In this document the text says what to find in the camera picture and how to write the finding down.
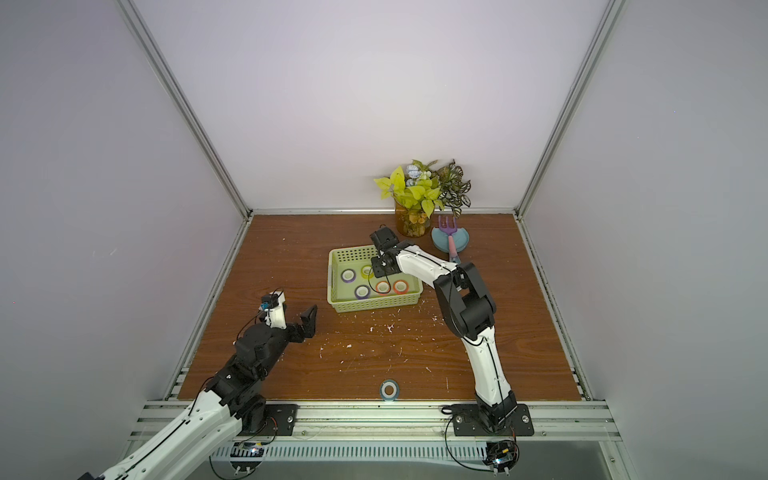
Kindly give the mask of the yellow tape roll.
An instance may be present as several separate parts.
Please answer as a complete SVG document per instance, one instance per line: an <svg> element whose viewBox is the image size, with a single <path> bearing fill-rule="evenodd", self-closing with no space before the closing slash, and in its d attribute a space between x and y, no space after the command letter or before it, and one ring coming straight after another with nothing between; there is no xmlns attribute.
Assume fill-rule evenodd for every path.
<svg viewBox="0 0 768 480"><path fill-rule="evenodd" d="M366 279L370 280L374 277L374 272L371 265L365 265L360 269L361 276Z"/></svg>

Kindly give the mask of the red tape roll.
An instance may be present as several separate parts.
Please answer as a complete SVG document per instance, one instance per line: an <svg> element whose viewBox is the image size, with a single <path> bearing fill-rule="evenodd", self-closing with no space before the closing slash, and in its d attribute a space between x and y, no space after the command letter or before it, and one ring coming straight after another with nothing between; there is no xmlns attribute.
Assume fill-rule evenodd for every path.
<svg viewBox="0 0 768 480"><path fill-rule="evenodd" d="M405 280L395 281L392 287L394 292L398 295L407 294L409 292L409 285Z"/></svg>
<svg viewBox="0 0 768 480"><path fill-rule="evenodd" d="M389 281L379 281L375 285L375 291L380 295L388 295L392 292L392 285Z"/></svg>

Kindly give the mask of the purple tape roll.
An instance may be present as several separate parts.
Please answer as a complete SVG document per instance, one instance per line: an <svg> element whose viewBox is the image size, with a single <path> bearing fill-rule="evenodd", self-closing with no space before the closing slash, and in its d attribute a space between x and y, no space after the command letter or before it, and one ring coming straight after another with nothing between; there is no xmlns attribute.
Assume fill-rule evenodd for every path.
<svg viewBox="0 0 768 480"><path fill-rule="evenodd" d="M354 290L354 295L357 300L367 299L371 294L371 290L367 285L359 285Z"/></svg>
<svg viewBox="0 0 768 480"><path fill-rule="evenodd" d="M344 283L352 283L356 280L357 274L353 269L348 268L341 272L340 278Z"/></svg>

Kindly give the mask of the blue tape roll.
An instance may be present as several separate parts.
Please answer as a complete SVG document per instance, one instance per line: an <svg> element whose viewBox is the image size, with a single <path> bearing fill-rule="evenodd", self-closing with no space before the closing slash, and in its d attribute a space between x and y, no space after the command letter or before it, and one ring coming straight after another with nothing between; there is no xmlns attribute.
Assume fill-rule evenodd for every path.
<svg viewBox="0 0 768 480"><path fill-rule="evenodd" d="M399 397L400 388L393 379L384 380L380 385L380 397L384 401L395 401Z"/></svg>

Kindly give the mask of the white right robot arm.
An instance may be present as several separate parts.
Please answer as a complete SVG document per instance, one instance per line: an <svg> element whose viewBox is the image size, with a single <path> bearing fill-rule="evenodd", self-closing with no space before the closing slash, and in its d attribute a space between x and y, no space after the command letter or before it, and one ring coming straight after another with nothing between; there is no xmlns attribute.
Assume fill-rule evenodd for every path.
<svg viewBox="0 0 768 480"><path fill-rule="evenodd" d="M518 403L496 346L496 303L475 265L442 260L400 240L387 226L374 231L370 239L376 249L375 277L404 273L433 288L446 326L467 352L480 422L491 431L505 428Z"/></svg>

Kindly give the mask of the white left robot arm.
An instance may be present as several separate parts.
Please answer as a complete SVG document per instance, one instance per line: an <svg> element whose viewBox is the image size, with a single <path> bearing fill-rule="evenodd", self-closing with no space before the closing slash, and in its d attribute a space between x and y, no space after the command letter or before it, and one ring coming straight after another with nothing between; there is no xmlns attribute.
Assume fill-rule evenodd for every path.
<svg viewBox="0 0 768 480"><path fill-rule="evenodd" d="M234 342L234 354L204 382L193 402L132 454L107 468L100 479L184 479L222 444L244 433L276 434L277 420L267 415L262 384L287 346L316 332L318 307L300 314L285 328L257 317Z"/></svg>

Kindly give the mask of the green perforated storage basket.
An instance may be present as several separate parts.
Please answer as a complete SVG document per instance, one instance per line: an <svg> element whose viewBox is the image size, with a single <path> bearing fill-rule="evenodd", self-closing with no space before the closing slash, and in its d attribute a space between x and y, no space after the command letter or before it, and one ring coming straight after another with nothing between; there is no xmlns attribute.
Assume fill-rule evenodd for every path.
<svg viewBox="0 0 768 480"><path fill-rule="evenodd" d="M377 254L373 245L347 247L331 250L328 254L327 274L327 301L337 313L357 312L363 310L377 310L416 305L423 293L424 287L420 280L412 275L395 274L388 277L366 280L361 276L360 269L365 265L371 265L371 258ZM352 283L344 283L340 274L343 270L351 268L357 278ZM388 295L380 295L375 291L375 285L379 281L389 281L391 285L397 280L405 280L409 285L407 294L398 295L392 292ZM354 290L359 285L367 285L371 294L367 299L357 300Z"/></svg>

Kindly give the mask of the amber vase with flowers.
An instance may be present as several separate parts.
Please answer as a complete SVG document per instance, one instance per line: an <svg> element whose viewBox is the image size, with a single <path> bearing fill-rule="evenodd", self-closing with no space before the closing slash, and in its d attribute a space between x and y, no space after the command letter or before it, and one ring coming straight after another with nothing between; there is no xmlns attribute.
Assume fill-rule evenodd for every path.
<svg viewBox="0 0 768 480"><path fill-rule="evenodd" d="M458 219L471 206L472 183L465 178L463 168L455 160L439 168L437 163L413 159L388 176L374 179L381 198L393 200L396 228L406 237L426 235L436 212Z"/></svg>

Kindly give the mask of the purple pink toy rake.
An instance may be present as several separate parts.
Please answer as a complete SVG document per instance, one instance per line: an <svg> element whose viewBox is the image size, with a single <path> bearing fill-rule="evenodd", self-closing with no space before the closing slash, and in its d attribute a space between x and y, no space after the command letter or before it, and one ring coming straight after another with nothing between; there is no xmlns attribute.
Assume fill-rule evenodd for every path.
<svg viewBox="0 0 768 480"><path fill-rule="evenodd" d="M457 220L454 216L440 215L438 217L438 231L442 235L441 245L453 263L460 263L459 251L454 235L458 231Z"/></svg>

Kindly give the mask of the left controller board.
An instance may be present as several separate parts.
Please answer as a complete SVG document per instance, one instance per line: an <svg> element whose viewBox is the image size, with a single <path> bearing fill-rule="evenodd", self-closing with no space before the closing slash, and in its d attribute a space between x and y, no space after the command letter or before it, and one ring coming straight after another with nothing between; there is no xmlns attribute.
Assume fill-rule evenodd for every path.
<svg viewBox="0 0 768 480"><path fill-rule="evenodd" d="M260 443L245 442L232 447L229 463L236 478L251 475L261 464L266 448Z"/></svg>

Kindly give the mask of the controller board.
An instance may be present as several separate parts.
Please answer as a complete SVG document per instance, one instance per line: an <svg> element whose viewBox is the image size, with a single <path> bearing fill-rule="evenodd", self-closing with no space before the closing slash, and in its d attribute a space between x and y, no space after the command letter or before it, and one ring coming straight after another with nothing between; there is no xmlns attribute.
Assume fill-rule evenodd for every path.
<svg viewBox="0 0 768 480"><path fill-rule="evenodd" d="M520 449L512 439L486 443L486 454L483 464L493 472L508 473L519 461Z"/></svg>
<svg viewBox="0 0 768 480"><path fill-rule="evenodd" d="M261 464L266 448L260 443L245 442L232 447L229 463L236 478L251 475Z"/></svg>

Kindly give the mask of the right controller board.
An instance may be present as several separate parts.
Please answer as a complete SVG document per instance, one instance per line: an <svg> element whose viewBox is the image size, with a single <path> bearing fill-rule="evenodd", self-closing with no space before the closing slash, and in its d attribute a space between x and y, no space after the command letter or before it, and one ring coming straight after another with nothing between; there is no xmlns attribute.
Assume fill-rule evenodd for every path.
<svg viewBox="0 0 768 480"><path fill-rule="evenodd" d="M508 473L519 461L520 449L512 439L486 443L486 454L483 464L493 472Z"/></svg>

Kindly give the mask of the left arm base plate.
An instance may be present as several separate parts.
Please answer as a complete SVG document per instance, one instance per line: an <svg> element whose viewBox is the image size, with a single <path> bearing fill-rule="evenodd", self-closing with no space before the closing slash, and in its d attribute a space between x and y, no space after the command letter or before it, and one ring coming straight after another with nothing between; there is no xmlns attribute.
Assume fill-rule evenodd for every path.
<svg viewBox="0 0 768 480"><path fill-rule="evenodd" d="M267 403L257 406L242 420L243 434L248 436L291 436L299 406L294 403Z"/></svg>

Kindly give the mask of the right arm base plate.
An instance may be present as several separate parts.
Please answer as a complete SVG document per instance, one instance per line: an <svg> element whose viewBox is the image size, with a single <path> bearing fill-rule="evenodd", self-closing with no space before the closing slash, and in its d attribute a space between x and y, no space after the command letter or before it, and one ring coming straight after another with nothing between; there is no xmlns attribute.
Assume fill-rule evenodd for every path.
<svg viewBox="0 0 768 480"><path fill-rule="evenodd" d="M526 404L518 403L504 412L481 408L478 404L459 403L444 406L441 411L453 418L453 433L458 437L532 437L535 434L532 415Z"/></svg>

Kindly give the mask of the aluminium front rail frame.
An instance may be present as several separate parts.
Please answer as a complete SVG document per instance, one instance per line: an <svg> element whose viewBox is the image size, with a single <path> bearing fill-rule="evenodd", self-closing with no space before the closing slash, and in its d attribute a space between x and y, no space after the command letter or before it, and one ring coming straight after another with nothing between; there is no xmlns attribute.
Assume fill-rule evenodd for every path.
<svg viewBox="0 0 768 480"><path fill-rule="evenodd" d="M128 455L149 441L192 402L150 401L129 438ZM483 464L486 443L505 439L518 446L526 441L594 442L611 479L635 479L637 473L604 401L532 402L528 404L535 428L532 437L458 437L453 418L441 409L444 401L297 401L291 436L239 434L222 444L202 463L221 463L222 477L236 478L229 463L232 447L245 442L266 448L269 461L425 461L491 471Z"/></svg>

